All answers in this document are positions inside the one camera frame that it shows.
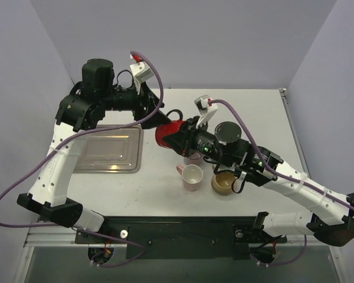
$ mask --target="wall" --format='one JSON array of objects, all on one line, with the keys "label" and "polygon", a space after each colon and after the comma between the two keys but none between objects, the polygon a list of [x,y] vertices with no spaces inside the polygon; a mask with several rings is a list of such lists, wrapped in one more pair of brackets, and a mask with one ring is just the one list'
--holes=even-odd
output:
[{"label": "wall", "polygon": [[[0,1],[0,193],[46,154],[58,102],[71,80],[28,0]],[[0,204],[0,221],[28,223],[16,204],[34,180]],[[12,282],[27,229],[0,228],[0,282]]]},{"label": "wall", "polygon": [[286,87],[335,0],[31,0],[74,80],[144,53],[172,88]]},{"label": "wall", "polygon": [[[310,173],[354,192],[354,0],[338,0],[289,86]],[[354,281],[354,240],[343,249]]]}]

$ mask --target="red cup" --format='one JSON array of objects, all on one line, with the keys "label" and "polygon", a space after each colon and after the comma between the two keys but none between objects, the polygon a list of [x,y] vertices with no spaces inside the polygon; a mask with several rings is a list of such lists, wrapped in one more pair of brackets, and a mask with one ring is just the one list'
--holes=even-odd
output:
[{"label": "red cup", "polygon": [[171,149],[172,147],[169,144],[167,144],[165,141],[163,141],[163,138],[165,136],[178,132],[182,124],[184,124],[184,122],[185,121],[183,120],[175,120],[169,124],[165,124],[157,127],[155,131],[156,143],[161,147],[167,147]]}]

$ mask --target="mug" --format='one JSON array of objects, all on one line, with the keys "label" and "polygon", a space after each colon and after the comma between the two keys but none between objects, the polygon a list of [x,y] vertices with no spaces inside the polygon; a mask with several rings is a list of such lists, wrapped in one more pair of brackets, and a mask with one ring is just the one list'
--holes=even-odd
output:
[{"label": "mug", "polygon": [[183,180],[183,187],[193,192],[198,190],[201,186],[201,181],[203,178],[203,171],[195,164],[182,165],[179,164],[176,166],[178,173],[181,175]]},{"label": "mug", "polygon": [[195,152],[194,154],[190,155],[189,157],[184,157],[183,162],[186,165],[195,164],[195,165],[199,166],[203,162],[203,154],[199,153],[199,152]]},{"label": "mug", "polygon": [[229,172],[219,173],[213,175],[211,179],[211,187],[220,195],[229,195],[232,193],[231,185],[234,183],[234,190],[238,190],[238,180],[237,178]]}]

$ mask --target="pink mug handle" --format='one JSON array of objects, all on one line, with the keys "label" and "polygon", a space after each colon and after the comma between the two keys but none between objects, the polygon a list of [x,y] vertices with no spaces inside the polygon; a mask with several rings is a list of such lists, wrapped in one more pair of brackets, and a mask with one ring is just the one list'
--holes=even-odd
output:
[{"label": "pink mug handle", "polygon": [[184,168],[185,168],[185,166],[182,165],[182,164],[178,164],[178,165],[176,166],[176,169],[177,169],[177,171],[178,171],[178,173],[179,173],[180,175],[182,175],[182,171],[183,171]]}]

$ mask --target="metal tray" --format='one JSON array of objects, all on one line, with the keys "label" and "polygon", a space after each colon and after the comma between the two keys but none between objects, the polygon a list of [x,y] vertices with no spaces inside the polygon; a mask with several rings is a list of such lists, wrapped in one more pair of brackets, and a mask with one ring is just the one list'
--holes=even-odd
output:
[{"label": "metal tray", "polygon": [[[99,125],[97,128],[114,125]],[[140,126],[92,134],[74,173],[134,173],[142,161],[143,130]]]}]

